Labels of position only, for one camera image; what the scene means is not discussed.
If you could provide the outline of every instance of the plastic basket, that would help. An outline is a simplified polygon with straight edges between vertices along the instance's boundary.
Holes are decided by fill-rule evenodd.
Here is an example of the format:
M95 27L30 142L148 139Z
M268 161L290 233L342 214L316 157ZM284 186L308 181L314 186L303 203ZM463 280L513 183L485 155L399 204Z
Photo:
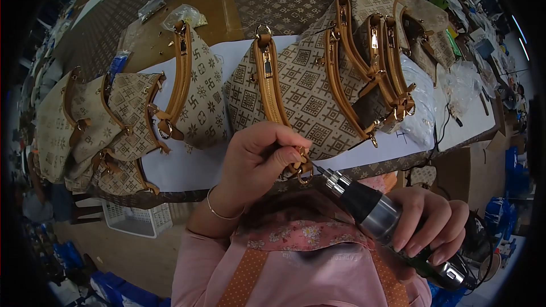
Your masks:
M104 200L102 206L108 228L131 235L156 238L173 226L167 203L149 210L123 207Z

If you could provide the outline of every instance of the wrist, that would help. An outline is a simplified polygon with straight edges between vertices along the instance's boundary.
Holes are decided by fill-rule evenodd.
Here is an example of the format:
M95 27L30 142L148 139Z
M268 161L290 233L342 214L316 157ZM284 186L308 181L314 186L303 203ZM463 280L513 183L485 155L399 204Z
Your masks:
M211 208L222 217L232 218L241 214L245 203L239 201L236 195L222 183L216 185L208 196Z

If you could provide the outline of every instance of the thin bracelet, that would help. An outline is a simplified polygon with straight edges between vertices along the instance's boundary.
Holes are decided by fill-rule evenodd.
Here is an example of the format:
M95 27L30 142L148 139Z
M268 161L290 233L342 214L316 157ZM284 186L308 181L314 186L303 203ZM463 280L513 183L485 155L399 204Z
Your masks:
M224 217L224 216L218 215L218 214L216 213L216 211L212 208L212 206L210 206L210 201L208 200L208 197L210 196L210 193L214 190L215 187L216 187L216 186L213 186L213 187L208 191L208 193L207 193L207 195L206 195L206 202L208 203L208 208L210 209L210 212L212 212L216 217L221 218L221 219L224 219L224 220L226 220L226 221L233 221L233 220L239 218L240 216L242 216L243 212L245 212L245 209L244 209L244 208L242 209L241 213L240 213L238 216L231 217L231 218Z

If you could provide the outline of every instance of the apron strap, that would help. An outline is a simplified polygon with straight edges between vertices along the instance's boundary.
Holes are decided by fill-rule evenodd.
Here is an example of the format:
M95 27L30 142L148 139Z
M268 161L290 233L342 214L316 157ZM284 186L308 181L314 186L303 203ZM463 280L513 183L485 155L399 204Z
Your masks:
M217 307L243 307L262 273L269 251L246 248Z
M381 261L377 251L370 251L379 282L389 307L409 307L406 287L398 282L392 271ZM262 273L269 251L247 248L231 277L217 307L244 307L258 277Z

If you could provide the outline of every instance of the electric screwdriver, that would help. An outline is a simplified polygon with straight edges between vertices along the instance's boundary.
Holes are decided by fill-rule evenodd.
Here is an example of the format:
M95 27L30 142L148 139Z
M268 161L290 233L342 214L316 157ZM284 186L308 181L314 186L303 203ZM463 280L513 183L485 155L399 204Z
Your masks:
M469 290L475 289L477 281L470 276L468 264L459 254L455 254L443 264L433 265L428 261L433 254L428 245L414 257L407 256L404 250L394 251L392 235L402 213L400 205L391 201L385 194L352 181L339 171L315 167L324 175L326 186L340 198L356 224L370 232L379 243L391 249L400 259L415 268L417 274L446 290L454 291L462 287ZM416 232L422 228L425 221L426 219L421 218Z

